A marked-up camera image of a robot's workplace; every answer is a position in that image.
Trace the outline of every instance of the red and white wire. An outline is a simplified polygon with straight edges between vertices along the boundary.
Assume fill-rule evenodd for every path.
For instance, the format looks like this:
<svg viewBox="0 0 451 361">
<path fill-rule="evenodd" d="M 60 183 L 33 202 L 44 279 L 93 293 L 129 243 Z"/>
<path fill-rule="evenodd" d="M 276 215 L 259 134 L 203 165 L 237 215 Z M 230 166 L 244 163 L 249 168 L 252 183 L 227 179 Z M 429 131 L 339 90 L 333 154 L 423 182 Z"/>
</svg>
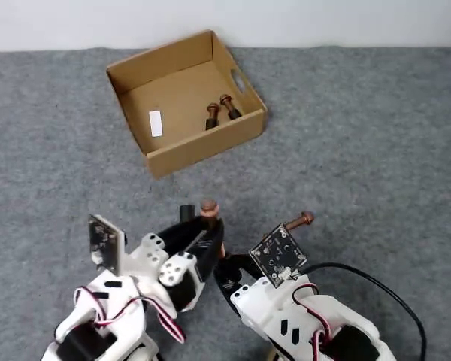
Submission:
<svg viewBox="0 0 451 361">
<path fill-rule="evenodd" d="M 319 361 L 319 345 L 321 344 L 320 337 L 324 335 L 324 331 L 318 329 L 313 334 L 313 361 Z"/>
<path fill-rule="evenodd" d="M 93 292 L 91 290 L 89 290 L 87 287 L 85 286 L 79 286 L 75 289 L 74 291 L 74 305 L 77 304 L 78 299 L 83 295 L 86 294 L 87 297 L 89 297 L 91 300 L 93 300 L 93 303 L 95 304 L 96 307 L 94 307 L 95 309 L 95 322 L 98 321 L 102 321 L 105 320 L 105 309 L 103 304 L 98 300 L 97 297 L 94 296 Z"/>
<path fill-rule="evenodd" d="M 308 314 L 314 316 L 322 324 L 322 327 L 324 328 L 325 332 L 325 342 L 327 342 L 331 339 L 331 325 L 329 325 L 329 322 L 326 320 L 325 317 L 321 316 L 318 312 L 314 311 L 309 306 L 304 305 L 295 297 L 295 293 L 299 290 L 302 290 L 303 288 L 312 288 L 316 291 L 316 293 L 319 292 L 317 286 L 313 283 L 302 284 L 301 286 L 297 287 L 294 290 L 294 292 L 292 292 L 292 300 L 296 305 L 300 305 L 301 307 L 305 308 Z"/>
<path fill-rule="evenodd" d="M 102 303 L 93 295 L 93 293 L 85 286 L 78 287 L 74 292 L 74 302 L 77 302 L 78 297 L 80 297 L 81 293 L 77 294 L 77 291 L 85 290 L 86 294 L 92 297 L 94 303 L 97 304 L 96 313 L 95 313 L 95 321 L 94 323 L 98 326 L 108 326 L 113 322 L 117 321 L 124 315 L 125 310 L 132 303 L 136 301 L 146 301 L 151 304 L 157 311 L 157 317 L 159 318 L 159 322 L 162 327 L 178 342 L 183 344 L 186 341 L 186 335 L 180 328 L 180 326 L 174 321 L 174 319 L 167 313 L 167 311 L 155 300 L 146 296 L 137 296 L 127 301 L 127 303 L 120 309 L 119 312 L 115 314 L 110 319 L 107 319 L 106 313 L 104 310 L 104 306 Z"/>
</svg>

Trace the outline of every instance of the wire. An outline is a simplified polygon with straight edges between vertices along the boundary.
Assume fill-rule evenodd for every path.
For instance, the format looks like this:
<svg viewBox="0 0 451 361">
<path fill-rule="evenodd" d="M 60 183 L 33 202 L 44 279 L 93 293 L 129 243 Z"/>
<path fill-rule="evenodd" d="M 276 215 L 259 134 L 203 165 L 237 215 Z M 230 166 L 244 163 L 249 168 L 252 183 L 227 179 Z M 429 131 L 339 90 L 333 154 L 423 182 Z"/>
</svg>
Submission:
<svg viewBox="0 0 451 361">
<path fill-rule="evenodd" d="M 104 309 L 103 304 L 93 295 L 93 292 L 90 291 L 85 286 L 80 286 L 74 291 L 74 303 L 77 304 L 78 299 L 82 295 L 81 291 L 85 291 L 85 294 L 89 295 L 91 299 L 94 301 L 94 303 L 97 305 L 95 308 L 95 319 L 94 324 L 97 326 L 109 326 L 110 324 L 114 323 L 118 319 L 121 318 L 121 316 L 124 315 L 125 310 L 134 302 L 136 301 L 146 301 L 147 303 L 154 306 L 154 308 L 157 311 L 157 317 L 159 318 L 159 322 L 162 325 L 162 327 L 165 328 L 165 330 L 178 342 L 183 344 L 186 341 L 186 335 L 180 328 L 180 326 L 173 320 L 173 318 L 167 313 L 167 311 L 162 308 L 162 306 L 155 300 L 151 299 L 147 296 L 137 296 L 133 297 L 132 299 L 128 300 L 127 303 L 120 309 L 119 312 L 115 314 L 110 319 L 107 319 L 106 312 Z"/>
<path fill-rule="evenodd" d="M 372 277 L 371 275 L 367 274 L 366 272 L 363 272 L 360 269 L 357 269 L 350 265 L 344 265 L 343 263 L 338 263 L 338 262 L 318 263 L 316 265 L 311 265 L 307 268 L 301 269 L 301 273 L 302 274 L 310 274 L 321 268 L 345 269 L 346 271 L 352 272 L 352 273 L 354 273 L 358 276 L 361 276 L 361 277 L 365 278 L 366 280 L 372 282 L 373 284 L 378 286 L 380 289 L 382 289 L 384 292 L 386 292 L 388 295 L 390 295 L 399 305 L 401 305 L 401 307 L 411 316 L 411 318 L 416 323 L 418 330 L 419 330 L 419 335 L 421 336 L 421 354 L 420 354 L 419 360 L 420 361 L 426 360 L 426 350 L 428 347 L 428 338 L 426 337 L 426 332 L 424 330 L 424 326 L 422 325 L 422 322 L 419 319 L 419 317 L 414 313 L 414 311 L 411 309 L 411 307 L 401 297 L 399 297 L 394 291 L 392 291 L 385 284 L 378 281 L 376 278 Z"/>
<path fill-rule="evenodd" d="M 82 295 L 82 292 L 85 292 L 88 295 L 88 297 L 90 297 L 97 306 L 95 308 L 95 321 L 105 320 L 106 313 L 105 313 L 105 308 L 104 308 L 103 304 L 98 300 L 97 297 L 94 296 L 93 292 L 85 286 L 79 286 L 75 289 L 74 305 L 77 304 L 79 297 Z"/>
<path fill-rule="evenodd" d="M 321 329 L 314 331 L 313 334 L 313 361 L 319 361 L 319 344 L 321 341 L 319 337 L 324 335 L 324 332 Z"/>
<path fill-rule="evenodd" d="M 312 282 L 308 282 L 306 284 L 302 284 L 301 286 L 297 287 L 292 294 L 294 295 L 297 291 L 302 290 L 303 288 L 312 288 L 314 293 L 316 295 L 319 295 L 319 288 L 318 288 L 318 286 L 316 284 L 313 284 Z"/>
<path fill-rule="evenodd" d="M 312 283 L 307 283 L 307 284 L 302 284 L 301 286 L 297 287 L 294 292 L 292 292 L 292 300 L 294 301 L 294 303 L 296 305 L 299 305 L 303 308 L 306 309 L 306 311 L 308 312 L 308 314 L 311 314 L 312 316 L 314 316 L 321 324 L 322 327 L 324 328 L 325 331 L 325 341 L 329 341 L 331 340 L 331 325 L 329 325 L 329 322 L 326 320 L 325 317 L 321 316 L 319 313 L 315 312 L 312 308 L 310 308 L 309 306 L 306 306 L 305 304 L 303 304 L 302 302 L 300 302 L 296 297 L 295 297 L 295 293 L 298 292 L 299 290 L 302 290 L 303 288 L 312 288 L 313 290 L 316 291 L 316 294 L 319 293 L 319 289 L 317 288 L 317 286 L 315 284 Z"/>
</svg>

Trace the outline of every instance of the black cable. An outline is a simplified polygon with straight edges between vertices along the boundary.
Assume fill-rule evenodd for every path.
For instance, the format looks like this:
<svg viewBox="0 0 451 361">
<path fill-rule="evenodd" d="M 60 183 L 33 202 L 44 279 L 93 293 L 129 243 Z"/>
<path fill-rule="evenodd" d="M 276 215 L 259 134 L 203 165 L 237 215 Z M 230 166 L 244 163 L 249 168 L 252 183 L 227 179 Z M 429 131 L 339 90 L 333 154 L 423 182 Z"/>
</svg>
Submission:
<svg viewBox="0 0 451 361">
<path fill-rule="evenodd" d="M 421 355 L 419 357 L 420 361 L 426 360 L 426 349 L 428 347 L 428 338 L 426 337 L 426 332 L 424 330 L 424 326 L 422 325 L 421 320 L 417 315 L 414 313 L 414 311 L 409 307 L 409 305 L 403 301 L 401 297 L 399 297 L 393 290 L 391 290 L 389 287 L 387 287 L 382 282 L 378 281 L 376 278 L 368 275 L 366 272 L 361 271 L 360 269 L 354 268 L 350 265 L 344 265 L 343 263 L 337 263 L 337 262 L 324 262 L 324 263 L 318 263 L 316 265 L 311 265 L 306 268 L 301 269 L 301 273 L 303 274 L 310 274 L 318 269 L 321 268 L 341 268 L 345 269 L 349 272 L 352 272 L 358 276 L 361 276 L 365 278 L 366 280 L 372 282 L 379 288 L 381 288 L 384 292 L 386 292 L 388 295 L 390 295 L 401 307 L 406 310 L 406 312 L 413 318 L 414 322 L 418 326 L 419 334 L 421 335 Z"/>
</svg>

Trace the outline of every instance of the white wall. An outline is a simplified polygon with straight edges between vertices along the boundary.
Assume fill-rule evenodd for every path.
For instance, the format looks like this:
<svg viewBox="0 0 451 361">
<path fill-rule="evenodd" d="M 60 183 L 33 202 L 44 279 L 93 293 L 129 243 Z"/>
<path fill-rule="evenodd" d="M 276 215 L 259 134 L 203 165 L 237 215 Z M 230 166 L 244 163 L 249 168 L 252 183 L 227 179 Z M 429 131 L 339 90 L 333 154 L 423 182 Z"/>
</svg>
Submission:
<svg viewBox="0 0 451 361">
<path fill-rule="evenodd" d="M 153 47 L 207 28 L 236 47 L 451 46 L 451 0 L 0 0 L 0 50 Z"/>
</svg>

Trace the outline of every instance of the cardboard box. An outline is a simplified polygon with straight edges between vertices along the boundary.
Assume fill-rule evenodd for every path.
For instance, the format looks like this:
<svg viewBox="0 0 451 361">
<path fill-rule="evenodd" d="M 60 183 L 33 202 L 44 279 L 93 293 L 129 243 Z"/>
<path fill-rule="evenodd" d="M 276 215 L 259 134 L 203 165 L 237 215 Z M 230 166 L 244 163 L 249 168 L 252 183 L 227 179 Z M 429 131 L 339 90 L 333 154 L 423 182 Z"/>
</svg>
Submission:
<svg viewBox="0 0 451 361">
<path fill-rule="evenodd" d="M 107 74 L 154 177 L 244 143 L 265 127 L 266 107 L 210 30 L 117 62 Z M 219 125 L 205 131 L 207 106 L 224 93 L 242 117 L 230 120 L 221 107 Z M 160 111 L 162 136 L 152 135 L 151 111 Z"/>
</svg>

